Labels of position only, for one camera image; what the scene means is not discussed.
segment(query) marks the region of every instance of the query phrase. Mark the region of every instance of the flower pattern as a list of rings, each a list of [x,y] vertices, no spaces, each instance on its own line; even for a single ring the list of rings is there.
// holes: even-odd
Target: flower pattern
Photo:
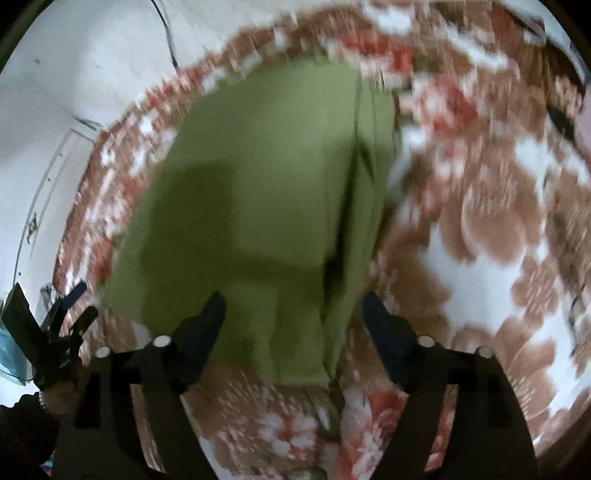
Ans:
[[[591,319],[584,317],[576,335],[577,345],[574,347],[573,359],[577,366],[577,377],[587,370],[587,364],[591,359]]]
[[[418,123],[439,137],[460,135],[478,120],[476,105],[452,75],[415,80],[411,109]]]
[[[524,319],[535,328],[540,328],[544,317],[558,308],[556,261],[546,257],[541,263],[526,256],[521,265],[522,275],[513,284],[511,295],[515,304],[523,309]]]
[[[386,69],[393,73],[406,76],[413,72],[414,49],[374,30],[357,32],[356,35],[343,38],[342,43],[346,49],[357,51],[360,55],[384,58],[387,61]]]
[[[480,137],[437,145],[415,158],[413,170],[428,172],[416,174],[409,186],[421,214],[430,212],[419,222],[438,222],[454,259],[472,262],[484,254],[507,265],[539,243],[543,211],[535,180],[517,164],[508,141]]]
[[[426,242],[427,231],[393,227],[372,263],[369,288],[390,313],[406,318],[417,334],[447,345],[450,329],[441,309],[450,290],[421,263],[419,253]]]
[[[466,326],[452,339],[452,348],[474,353],[480,346],[489,347],[505,370],[513,387],[532,439],[536,439],[548,420],[548,406],[556,388],[548,377],[547,367],[554,363],[554,342],[530,341],[531,332],[516,317],[507,318],[496,334],[485,329]]]
[[[273,453],[294,459],[300,450],[315,447],[317,427],[314,418],[303,414],[281,416],[270,412],[261,420],[258,434],[270,444]]]
[[[585,388],[577,395],[569,408],[561,408],[550,417],[543,428],[540,441],[535,444],[535,451],[538,455],[543,455],[552,445],[561,440],[569,427],[578,421],[586,411],[589,400],[591,400],[589,389]]]
[[[352,386],[343,396],[341,432],[346,440],[339,448],[335,480],[369,480],[396,429],[406,395],[396,389],[365,392]]]
[[[549,210],[545,233],[558,262],[560,277],[574,306],[573,314],[584,314],[591,300],[591,188],[576,174],[562,169],[546,178]]]

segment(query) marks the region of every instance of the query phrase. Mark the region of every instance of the black cable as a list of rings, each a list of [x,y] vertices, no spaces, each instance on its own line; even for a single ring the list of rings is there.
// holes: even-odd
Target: black cable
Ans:
[[[154,8],[156,9],[156,11],[158,12],[158,15],[160,16],[160,20],[162,20],[162,24],[164,25],[164,30],[166,31],[166,42],[168,43],[168,50],[170,52],[170,61],[173,63],[173,67],[175,69],[178,69],[177,58],[176,58],[176,55],[174,54],[173,36],[170,33],[170,28],[168,27],[168,24],[166,23],[166,20],[164,19],[162,12],[160,11],[156,1],[155,0],[150,0],[150,1],[152,2],[152,5],[154,5]]]

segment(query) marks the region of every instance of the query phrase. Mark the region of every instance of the green towel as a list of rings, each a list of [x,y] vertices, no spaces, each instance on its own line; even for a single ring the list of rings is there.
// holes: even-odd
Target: green towel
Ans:
[[[366,281],[393,116],[389,92],[310,59],[198,99],[139,201],[104,303],[162,335],[219,290],[214,358],[327,384]]]

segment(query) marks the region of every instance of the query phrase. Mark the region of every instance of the floral bedsheet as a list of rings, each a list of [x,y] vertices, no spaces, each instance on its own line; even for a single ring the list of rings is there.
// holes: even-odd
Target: floral bedsheet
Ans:
[[[446,347],[491,347],[544,454],[582,415],[591,385],[591,178],[573,141],[584,87],[542,22],[500,4],[380,1],[286,15],[178,70],[99,136],[55,286],[91,285],[74,315],[100,304],[135,202],[197,95],[261,62],[319,53],[392,90],[397,113],[402,150],[368,289]],[[100,346],[125,351],[149,338],[102,309],[81,354],[88,362]],[[407,395],[357,314],[339,371],[331,388],[295,388],[209,365],[184,400],[219,477],[368,479]],[[141,392],[132,393],[158,466]],[[451,385],[426,469],[443,461],[456,397]]]

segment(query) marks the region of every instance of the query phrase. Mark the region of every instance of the person's hand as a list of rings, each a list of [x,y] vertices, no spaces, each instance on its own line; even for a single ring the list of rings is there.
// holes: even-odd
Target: person's hand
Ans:
[[[78,399],[84,391],[87,376],[86,367],[80,363],[76,367],[76,383],[73,380],[60,381],[40,392],[42,403],[47,411],[60,419],[73,416]]]

